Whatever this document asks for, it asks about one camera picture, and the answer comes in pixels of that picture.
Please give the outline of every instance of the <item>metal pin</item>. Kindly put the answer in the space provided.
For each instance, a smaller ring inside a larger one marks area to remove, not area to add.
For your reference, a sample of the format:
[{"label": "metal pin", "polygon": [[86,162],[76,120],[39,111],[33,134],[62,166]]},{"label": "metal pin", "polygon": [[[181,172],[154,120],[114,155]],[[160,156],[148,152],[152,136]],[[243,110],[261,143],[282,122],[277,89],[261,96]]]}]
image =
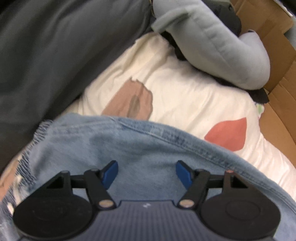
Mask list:
[{"label": "metal pin", "polygon": [[179,205],[184,208],[190,208],[194,206],[194,201],[190,199],[183,199],[179,202]]},{"label": "metal pin", "polygon": [[114,205],[114,202],[112,200],[105,199],[105,200],[99,201],[99,205],[102,208],[110,208]]}]

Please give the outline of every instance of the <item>black fabric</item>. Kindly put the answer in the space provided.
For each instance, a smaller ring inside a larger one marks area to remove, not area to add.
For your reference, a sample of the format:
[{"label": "black fabric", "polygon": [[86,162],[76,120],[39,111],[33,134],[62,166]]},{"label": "black fabric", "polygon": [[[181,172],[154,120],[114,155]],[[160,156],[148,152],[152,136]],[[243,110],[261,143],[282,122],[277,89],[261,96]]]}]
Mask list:
[{"label": "black fabric", "polygon": [[176,54],[176,56],[177,56],[177,58],[179,60],[182,60],[182,61],[187,60],[185,58],[185,56],[183,55],[181,49],[178,47],[178,45],[177,45],[176,41],[174,40],[173,36],[170,33],[165,31],[165,32],[161,33],[161,36],[163,36],[169,42],[169,44],[174,47],[175,54]]},{"label": "black fabric", "polygon": [[281,2],[296,15],[296,1],[295,0],[281,0]]},{"label": "black fabric", "polygon": [[242,23],[240,18],[235,14],[235,11],[230,3],[215,0],[202,1],[231,32],[233,32],[236,36],[240,35],[242,31]]},{"label": "black fabric", "polygon": [[15,0],[0,14],[0,172],[150,29],[148,0]]},{"label": "black fabric", "polygon": [[0,13],[4,11],[15,0],[0,0]]},{"label": "black fabric", "polygon": [[[224,79],[214,77],[214,76],[213,76],[213,78],[221,85],[238,88],[237,86],[229,83],[228,81],[226,81]],[[264,88],[261,88],[259,90],[245,90],[245,91],[248,92],[248,94],[250,95],[252,100],[256,103],[266,104],[269,102],[268,95],[266,94]]]}]

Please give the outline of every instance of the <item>white pillow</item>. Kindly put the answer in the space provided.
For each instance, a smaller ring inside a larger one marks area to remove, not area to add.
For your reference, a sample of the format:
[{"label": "white pillow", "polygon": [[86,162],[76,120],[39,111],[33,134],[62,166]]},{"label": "white pillow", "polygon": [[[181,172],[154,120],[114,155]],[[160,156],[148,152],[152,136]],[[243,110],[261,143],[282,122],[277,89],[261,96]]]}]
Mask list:
[{"label": "white pillow", "polygon": [[178,60],[158,34],[138,39],[66,112],[149,119],[179,128],[234,151],[296,200],[296,169],[264,139],[248,93],[221,86]]}]

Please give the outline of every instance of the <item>white fabric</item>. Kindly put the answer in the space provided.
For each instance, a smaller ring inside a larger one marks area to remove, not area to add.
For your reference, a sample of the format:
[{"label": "white fabric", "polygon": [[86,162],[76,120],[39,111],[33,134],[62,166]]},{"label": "white fabric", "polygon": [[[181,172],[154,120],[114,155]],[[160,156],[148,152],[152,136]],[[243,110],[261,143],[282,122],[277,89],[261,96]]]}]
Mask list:
[{"label": "white fabric", "polygon": [[246,118],[244,147],[236,154],[278,183],[296,200],[296,169],[259,128],[254,102],[243,90],[219,85],[211,76],[179,61],[160,35],[138,39],[96,78],[66,112],[100,115],[128,80],[138,80],[153,94],[150,121],[184,130],[204,139],[221,122]]}]

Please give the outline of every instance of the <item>black round pad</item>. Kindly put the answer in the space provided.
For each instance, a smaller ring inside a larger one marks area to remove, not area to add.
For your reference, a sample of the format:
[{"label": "black round pad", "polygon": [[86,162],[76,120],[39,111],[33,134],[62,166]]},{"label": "black round pad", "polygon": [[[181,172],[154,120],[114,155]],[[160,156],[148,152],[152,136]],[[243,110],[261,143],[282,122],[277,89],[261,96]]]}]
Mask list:
[{"label": "black round pad", "polygon": [[223,194],[208,199],[201,218],[215,233],[234,240],[258,240],[273,235],[279,222],[277,206],[266,197],[233,197]]},{"label": "black round pad", "polygon": [[80,233],[92,218],[92,207],[79,196],[29,197],[13,214],[23,235],[37,240],[63,240]]}]

